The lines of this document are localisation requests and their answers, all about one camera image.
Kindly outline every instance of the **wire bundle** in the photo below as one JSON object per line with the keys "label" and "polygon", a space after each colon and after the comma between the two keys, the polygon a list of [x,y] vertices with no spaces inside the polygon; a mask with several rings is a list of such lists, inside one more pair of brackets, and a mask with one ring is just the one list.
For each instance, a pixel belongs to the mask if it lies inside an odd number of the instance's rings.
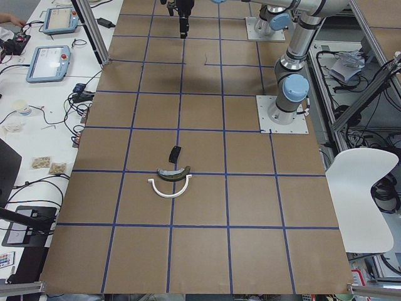
{"label": "wire bundle", "polygon": [[[389,173],[379,181],[377,181],[371,188],[370,194],[375,201],[377,208],[383,213],[394,214],[401,207],[401,200],[398,196],[398,192],[395,190],[395,185],[397,185],[397,180],[395,177]],[[384,209],[377,201],[389,202],[395,200],[395,205],[392,209]]]}

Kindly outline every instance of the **brown table surface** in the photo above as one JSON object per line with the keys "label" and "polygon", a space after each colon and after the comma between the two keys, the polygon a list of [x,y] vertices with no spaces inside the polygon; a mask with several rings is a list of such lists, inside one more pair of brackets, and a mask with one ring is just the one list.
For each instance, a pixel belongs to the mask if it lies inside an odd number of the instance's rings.
{"label": "brown table surface", "polygon": [[[125,0],[41,279],[49,293],[343,293],[352,281],[310,121],[260,134],[286,43],[247,41],[258,6],[197,0],[189,38]],[[174,145],[178,164],[168,162]],[[157,168],[191,166],[182,187]]]}

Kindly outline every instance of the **small black device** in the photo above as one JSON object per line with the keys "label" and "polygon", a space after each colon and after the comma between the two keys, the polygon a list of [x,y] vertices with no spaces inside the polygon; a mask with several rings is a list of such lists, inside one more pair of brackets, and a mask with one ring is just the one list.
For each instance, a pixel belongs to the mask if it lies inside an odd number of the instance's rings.
{"label": "small black device", "polygon": [[99,25],[106,27],[106,28],[111,28],[111,27],[115,27],[115,25],[113,24],[113,22],[103,19],[103,18],[98,18],[97,22]]}
{"label": "small black device", "polygon": [[181,147],[180,146],[174,146],[173,149],[171,150],[170,156],[169,156],[169,162],[170,163],[177,163],[178,161],[178,156],[180,155]]}
{"label": "small black device", "polygon": [[6,55],[21,55],[30,38],[30,35],[19,32],[14,35],[13,39],[8,39],[7,41],[0,40],[0,47]]}

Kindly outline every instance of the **connector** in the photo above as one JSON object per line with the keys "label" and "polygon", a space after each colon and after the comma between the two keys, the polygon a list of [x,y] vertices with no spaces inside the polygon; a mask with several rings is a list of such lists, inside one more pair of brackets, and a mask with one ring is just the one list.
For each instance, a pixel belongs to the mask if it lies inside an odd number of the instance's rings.
{"label": "connector", "polygon": [[73,103],[80,103],[80,102],[91,102],[94,96],[95,94],[91,92],[81,92],[81,93],[74,93],[71,96],[71,98],[73,100]]}
{"label": "connector", "polygon": [[86,88],[86,84],[84,83],[77,83],[73,89],[74,93],[82,93]]}
{"label": "connector", "polygon": [[115,27],[115,25],[109,20],[106,20],[106,19],[103,19],[103,18],[98,18],[97,21],[98,21],[98,24],[103,26],[103,27],[106,27],[106,28]]}

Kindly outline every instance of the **computer monitor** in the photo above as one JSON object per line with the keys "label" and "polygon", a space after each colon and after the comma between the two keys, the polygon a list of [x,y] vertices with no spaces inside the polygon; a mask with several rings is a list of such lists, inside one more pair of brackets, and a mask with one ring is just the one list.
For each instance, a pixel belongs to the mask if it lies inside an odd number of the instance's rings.
{"label": "computer monitor", "polygon": [[18,206],[15,212],[5,209],[15,185],[21,161],[22,157],[0,139],[0,218],[10,221],[2,245],[44,246],[47,232],[55,219],[56,208]]}
{"label": "computer monitor", "polygon": [[17,179],[22,157],[0,139],[0,207],[5,208]]}

